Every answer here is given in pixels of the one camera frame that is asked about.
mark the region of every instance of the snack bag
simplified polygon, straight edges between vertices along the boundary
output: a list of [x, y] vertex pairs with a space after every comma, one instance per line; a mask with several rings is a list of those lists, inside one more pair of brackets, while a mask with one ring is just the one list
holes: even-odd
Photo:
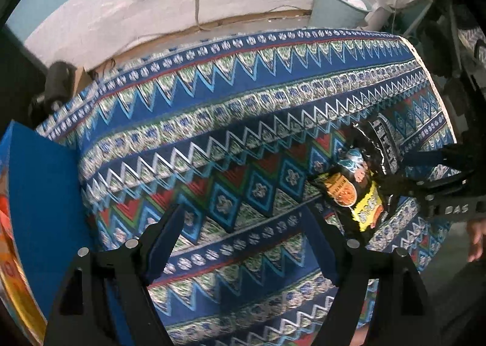
[[388, 215], [358, 148], [349, 150], [326, 173], [310, 177], [309, 182], [322, 191], [326, 202], [336, 211], [347, 238], [368, 243]]
[[354, 140], [374, 173], [381, 176], [396, 174], [401, 161], [386, 119], [378, 114], [361, 123], [353, 124]]

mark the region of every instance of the human hand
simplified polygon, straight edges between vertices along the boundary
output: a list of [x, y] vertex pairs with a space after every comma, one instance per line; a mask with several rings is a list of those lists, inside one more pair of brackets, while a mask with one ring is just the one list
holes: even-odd
[[483, 236], [486, 235], [486, 219], [468, 221], [466, 229], [470, 241], [467, 261], [472, 262], [480, 259], [483, 255]]
[[365, 342], [367, 334], [368, 334], [368, 325], [358, 328], [354, 333], [353, 339], [349, 346], [361, 346]]

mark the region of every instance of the finger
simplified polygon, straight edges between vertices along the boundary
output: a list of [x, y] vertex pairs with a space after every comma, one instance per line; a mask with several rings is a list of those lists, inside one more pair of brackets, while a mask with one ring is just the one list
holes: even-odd
[[482, 224], [480, 221], [470, 221], [467, 223], [466, 226], [467, 233], [469, 234], [469, 238], [472, 244], [477, 244], [481, 236], [483, 235], [482, 232]]
[[365, 342], [367, 334], [368, 334], [368, 325], [358, 328], [354, 333], [353, 339], [349, 346], [361, 346]]
[[483, 255], [483, 243], [471, 244], [469, 246], [469, 254], [467, 256], [467, 261], [472, 262], [479, 259]]

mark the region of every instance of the patterned blanket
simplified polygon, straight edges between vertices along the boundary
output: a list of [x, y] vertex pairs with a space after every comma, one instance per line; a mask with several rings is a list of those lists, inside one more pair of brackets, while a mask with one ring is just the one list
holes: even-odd
[[[231, 36], [137, 59], [93, 83], [38, 133], [79, 152], [100, 242], [114, 249], [185, 203], [185, 226], [150, 295], [176, 344], [310, 344], [336, 289], [299, 227], [307, 183], [347, 146], [342, 126], [379, 111], [402, 153], [454, 141], [413, 47], [387, 33], [297, 29]], [[410, 169], [439, 178], [452, 170]], [[422, 270], [448, 225], [413, 199], [370, 248]], [[370, 319], [370, 282], [361, 321]]]

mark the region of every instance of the zigzag pattern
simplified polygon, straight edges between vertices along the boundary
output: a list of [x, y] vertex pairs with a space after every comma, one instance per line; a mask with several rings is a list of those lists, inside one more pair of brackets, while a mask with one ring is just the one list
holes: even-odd
[[298, 59], [305, 68], [309, 66], [309, 59], [313, 60], [315, 65], [322, 67], [322, 59], [327, 60], [329, 65], [332, 65], [332, 53], [342, 63], [346, 63], [346, 53], [355, 60], [358, 59], [358, 54], [363, 59], [366, 59], [365, 54], [373, 58], [373, 53], [378, 58], [380, 58], [380, 53], [382, 57], [393, 57], [392, 49], [395, 55], [398, 55], [398, 53], [402, 54], [402, 49], [408, 51], [401, 41], [389, 40], [336, 40], [326, 43], [299, 44], [267, 48], [259, 51], [247, 51], [197, 66], [188, 66], [180, 71], [165, 74], [154, 80], [142, 83], [137, 87], [126, 88], [114, 96], [100, 100], [99, 109], [95, 111], [99, 110], [103, 120], [109, 123], [114, 105], [118, 102], [125, 115], [130, 119], [133, 115], [134, 103], [137, 97], [152, 111], [156, 89], [158, 89], [167, 104], [172, 105], [177, 89], [183, 88], [187, 94], [194, 97], [198, 81], [202, 81], [204, 86], [211, 92], [214, 91], [217, 76], [223, 78], [229, 85], [234, 85], [237, 66], [240, 66], [249, 77], [256, 81], [258, 64], [265, 66], [275, 76], [277, 60], [285, 66], [285, 70], [288, 73], [292, 74], [294, 59]]
[[415, 242], [418, 240], [417, 238], [419, 238], [423, 231], [429, 226], [429, 224], [421, 217], [417, 217], [416, 221], [417, 223], [412, 222], [413, 230], [406, 230], [406, 237], [400, 238], [400, 247], [408, 250], [409, 247], [415, 244]]
[[[322, 320], [327, 316], [333, 301], [334, 297], [328, 295], [325, 300], [325, 306], [314, 304], [310, 314], [303, 311], [297, 311], [296, 320], [294, 322], [288, 319], [281, 319], [279, 328], [264, 326], [262, 335], [250, 331], [248, 332], [245, 341], [236, 337], [231, 337], [229, 343], [223, 343], [220, 340], [216, 340], [214, 346], [253, 346], [255, 344], [272, 344], [280, 346], [286, 340], [295, 341], [300, 339], [303, 333], [310, 334], [317, 331], [317, 327], [322, 325]], [[177, 342], [177, 340], [179, 340], [179, 331], [179, 329], [169, 330], [168, 333], [173, 340], [176, 339], [174, 343], [186, 343], [187, 340], [186, 342]]]
[[[178, 71], [176, 77], [179, 84], [175, 86], [182, 87], [181, 90], [186, 91], [189, 95], [195, 93], [195, 80], [203, 81], [203, 83], [210, 88], [214, 89], [214, 81], [212, 77], [220, 75], [227, 81], [232, 81], [234, 78], [234, 66], [239, 64], [242, 70], [246, 71], [252, 78], [254, 78], [254, 72], [257, 64], [264, 65], [270, 72], [276, 71], [276, 59], [280, 60], [280, 64], [283, 65], [288, 71], [292, 70], [293, 58], [297, 57], [299, 63], [305, 68], [308, 66], [309, 58], [314, 59], [314, 63], [318, 66], [321, 65], [321, 55], [326, 58], [329, 64], [332, 64], [331, 54], [345, 63], [346, 55], [344, 48], [347, 49], [347, 53], [351, 55], [356, 61], [358, 60], [358, 54], [361, 54], [363, 59], [366, 59], [366, 55], [371, 58], [376, 57], [379, 59], [381, 56], [393, 56], [402, 55], [402, 53], [409, 53], [409, 49], [401, 40], [398, 40], [396, 36], [387, 33], [368, 33], [361, 31], [322, 31], [322, 30], [309, 30], [309, 31], [295, 31], [297, 36], [305, 37], [304, 41], [297, 39], [298, 44], [292, 44], [292, 39], [296, 38], [294, 32], [280, 32], [279, 38], [276, 38], [273, 33], [268, 34], [268, 44], [258, 44], [256, 47], [256, 40], [252, 36], [246, 37], [246, 41], [249, 46], [245, 46], [242, 43], [241, 38], [233, 39], [234, 49], [231, 49], [229, 41], [222, 41], [219, 43], [213, 42], [211, 45], [203, 44], [197, 49], [197, 55], [193, 49], [188, 49], [183, 53], [176, 54], [175, 56], [161, 57], [161, 54], [149, 57], [146, 63], [142, 64], [135, 62], [127, 64], [128, 68], [116, 71], [109, 80], [98, 83], [93, 83], [89, 88], [85, 89], [79, 95], [77, 95], [69, 103], [65, 104], [55, 115], [49, 117], [45, 122], [37, 128], [37, 132], [51, 140], [62, 138], [69, 132], [71, 126], [84, 122], [86, 118], [92, 118], [92, 107], [98, 101], [98, 97], [103, 97], [106, 94], [115, 92], [121, 87], [127, 85], [127, 92], [118, 96], [118, 100], [122, 108], [124, 108], [127, 116], [130, 114], [130, 108], [134, 94], [130, 88], [130, 85], [137, 83], [146, 83], [148, 81], [154, 82], [161, 90], [161, 94], [172, 100], [172, 94], [174, 92], [171, 89], [174, 87], [173, 82], [170, 79], [167, 81], [159, 80], [160, 70], [171, 70], [171, 66], [175, 66], [178, 69], [179, 65], [182, 66], [184, 71]], [[338, 36], [354, 36], [354, 38], [348, 37], [341, 40]], [[318, 38], [325, 36], [336, 36], [334, 39], [323, 40], [318, 42]], [[359, 36], [372, 36], [371, 39], [363, 39]], [[267, 40], [263, 35], [258, 35], [260, 43], [266, 43]], [[215, 61], [207, 61], [207, 54], [209, 50], [222, 58]], [[216, 64], [217, 71], [211, 70], [212, 62]], [[153, 84], [148, 84], [139, 90], [139, 97], [150, 108], [153, 105], [153, 101], [150, 100], [150, 96], [153, 90]]]
[[[190, 312], [196, 312], [197, 307], [204, 306], [204, 312], [198, 311], [195, 317], [217, 314], [221, 310], [222, 303], [225, 306], [245, 305], [248, 301], [249, 290], [252, 290], [252, 298], [263, 298], [266, 296], [265, 291], [269, 285], [277, 282], [286, 287], [294, 280], [296, 272], [302, 277], [302, 270], [297, 271], [296, 267], [305, 267], [307, 273], [315, 270], [316, 263], [313, 257], [311, 262], [306, 262], [305, 251], [308, 248], [308, 243], [303, 238], [301, 258], [298, 260], [282, 244], [280, 246], [281, 256], [276, 262], [272, 262], [265, 254], [261, 254], [261, 268], [258, 271], [251, 271], [247, 268], [247, 259], [238, 266], [236, 271], [232, 271], [231, 281], [224, 272], [215, 270], [187, 280], [172, 282], [169, 285], [154, 285], [150, 287], [150, 294], [154, 298], [157, 309], [167, 316], [163, 320], [168, 325], [171, 323], [169, 317], [172, 316], [174, 309], [181, 311], [185, 308]], [[207, 280], [210, 276], [214, 276], [211, 285]]]
[[[292, 85], [284, 85], [272, 87], [271, 89], [262, 90], [252, 94], [243, 94], [233, 97], [226, 102], [211, 104], [207, 106], [200, 106], [196, 110], [191, 110], [183, 115], [174, 115], [160, 123], [152, 121], [148, 125], [138, 126], [125, 130], [123, 133], [114, 134], [99, 140], [93, 148], [83, 155], [84, 159], [90, 160], [93, 156], [101, 156], [102, 163], [113, 160], [113, 152], [130, 155], [145, 150], [158, 147], [161, 144], [169, 145], [177, 143], [180, 140], [201, 137], [207, 133], [213, 132], [214, 129], [227, 128], [227, 132], [231, 133], [230, 128], [232, 124], [239, 123], [242, 119], [248, 119], [252, 122], [258, 121], [261, 117], [268, 116], [280, 109], [290, 109], [286, 111], [297, 113], [299, 106], [306, 106], [310, 103], [315, 103], [316, 108], [322, 107], [319, 111], [321, 114], [315, 114], [314, 117], [318, 119], [336, 119], [339, 115], [345, 114], [346, 111], [354, 112], [369, 106], [369, 100], [380, 101], [383, 98], [391, 97], [394, 93], [403, 92], [410, 86], [417, 84], [417, 80], [424, 81], [425, 75], [420, 68], [417, 67], [415, 61], [410, 61], [395, 67], [383, 68], [381, 76], [366, 79], [366, 75], [370, 75], [370, 70], [363, 70], [357, 73], [361, 77], [358, 78], [354, 73], [342, 74], [338, 77], [320, 78], [313, 80], [304, 80]], [[383, 85], [383, 81], [387, 79], [398, 78], [395, 81], [389, 81], [389, 85]], [[365, 87], [375, 85], [370, 88], [368, 92], [363, 93]], [[358, 90], [353, 97], [343, 100], [344, 105], [339, 101], [335, 102], [336, 108], [333, 108], [331, 95], [339, 94], [340, 92], [348, 92], [349, 90]], [[324, 105], [322, 100], [329, 98], [329, 103]], [[276, 135], [285, 137], [290, 133], [298, 133], [305, 127], [312, 123], [312, 120], [306, 119], [305, 114], [301, 114], [301, 121], [298, 118], [290, 115], [292, 120], [287, 120], [287, 127], [281, 122], [277, 125], [274, 135], [271, 131], [264, 130], [266, 134], [266, 141], [272, 141]], [[265, 124], [259, 125], [259, 133]], [[84, 126], [77, 129], [77, 133], [81, 137], [84, 134]], [[253, 136], [247, 136], [247, 133], [253, 133]], [[244, 139], [254, 140], [252, 145], [258, 145], [256, 140], [258, 136], [255, 135], [255, 130], [245, 131]], [[72, 133], [68, 139], [76, 142], [76, 135]], [[238, 139], [234, 142], [233, 150], [238, 149]]]
[[[92, 185], [88, 185], [86, 188], [87, 201], [90, 204], [95, 204], [107, 195], [115, 199], [113, 194], [123, 189], [125, 189], [131, 196], [136, 197], [142, 190], [149, 193], [150, 191], [154, 191], [157, 184], [162, 185], [166, 189], [172, 189], [178, 179], [187, 183], [193, 179], [194, 174], [201, 177], [207, 177], [214, 168], [219, 171], [225, 171], [228, 169], [229, 164], [232, 161], [237, 164], [245, 164], [247, 157], [260, 159], [263, 157], [265, 150], [278, 152], [279, 147], [290, 148], [293, 140], [303, 143], [308, 135], [316, 138], [320, 131], [329, 133], [332, 128], [339, 128], [342, 123], [349, 125], [353, 120], [359, 121], [364, 119], [375, 109], [379, 111], [382, 108], [398, 103], [427, 85], [426, 82], [422, 82], [422, 79], [417, 78], [416, 81], [418, 81], [417, 85], [411, 86], [411, 88], [404, 90], [400, 94], [393, 95], [391, 88], [388, 87], [387, 84], [386, 87], [381, 87], [381, 92], [377, 89], [375, 89], [374, 93], [368, 92], [368, 97], [361, 93], [361, 97], [363, 98], [362, 102], [359, 101], [356, 96], [353, 96], [355, 102], [353, 103], [348, 99], [346, 106], [336, 100], [335, 109], [326, 103], [326, 112], [323, 113], [320, 109], [314, 107], [313, 116], [309, 115], [305, 110], [302, 110], [300, 122], [291, 114], [288, 114], [287, 125], [284, 125], [281, 120], [274, 117], [273, 127], [269, 127], [263, 122], [259, 123], [258, 134], [245, 128], [242, 140], [234, 134], [227, 133], [225, 145], [220, 144], [217, 140], [210, 137], [208, 147], [205, 151], [201, 150], [201, 148], [191, 142], [188, 156], [185, 156], [179, 150], [174, 149], [172, 151], [170, 162], [166, 161], [157, 153], [154, 155], [151, 166], [139, 157], [137, 160], [136, 171], [123, 162], [121, 164], [120, 176], [118, 176], [112, 169], [108, 169], [106, 179], [100, 173], [97, 174], [98, 181], [93, 179]], [[373, 104], [377, 106], [374, 106], [375, 108], [372, 109], [364, 108], [355, 114], [346, 115], [350, 110], [356, 110], [357, 106], [355, 103], [358, 106], [364, 106], [365, 104], [367, 104], [368, 107], [371, 107]], [[343, 113], [345, 116], [334, 117], [335, 115]], [[332, 120], [333, 122], [329, 121], [328, 116], [334, 118], [334, 120]], [[284, 126], [290, 131], [295, 123], [298, 123], [300, 127], [306, 129], [300, 131], [300, 134], [293, 134], [281, 138], [280, 128]], [[264, 132], [271, 133], [271, 139], [266, 139]], [[258, 151], [255, 151], [254, 149], [246, 149], [250, 138], [265, 143], [262, 143], [262, 146], [258, 148]], [[239, 147], [237, 152], [234, 150], [235, 144]], [[224, 159], [222, 164], [215, 163], [215, 161], [220, 161], [222, 159]], [[197, 167], [204, 166], [205, 168], [203, 171], [197, 169]], [[81, 168], [86, 169], [90, 168], [90, 166], [87, 166], [87, 164], [84, 163], [81, 165]]]
[[[437, 150], [447, 144], [452, 144], [454, 142], [452, 135], [449, 132], [449, 127], [443, 125], [438, 131], [433, 133], [422, 146], [419, 148], [420, 151], [431, 151]], [[415, 166], [410, 169], [409, 177], [415, 179], [427, 178], [430, 180], [437, 180], [444, 177], [446, 172], [450, 169], [443, 165], [438, 165], [436, 167], [431, 166]]]

